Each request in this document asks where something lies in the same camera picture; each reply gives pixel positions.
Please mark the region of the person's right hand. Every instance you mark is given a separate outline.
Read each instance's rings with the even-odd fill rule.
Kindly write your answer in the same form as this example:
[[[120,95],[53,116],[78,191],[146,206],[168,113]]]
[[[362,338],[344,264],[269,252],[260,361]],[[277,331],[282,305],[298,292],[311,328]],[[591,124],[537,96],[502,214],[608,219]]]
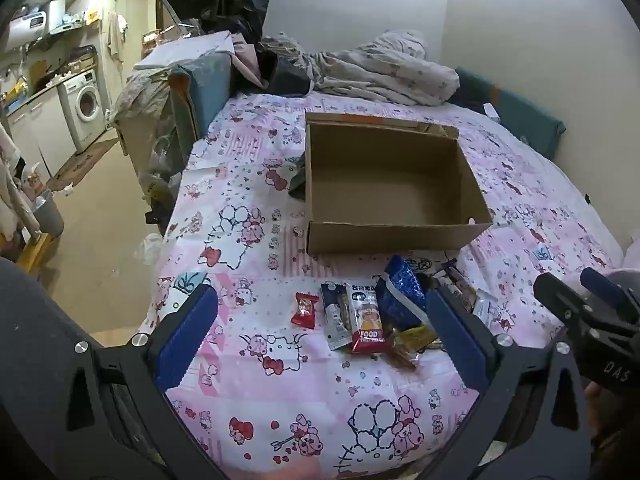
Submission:
[[[594,476],[631,478],[639,472],[639,398],[620,398],[596,382],[585,388]]]

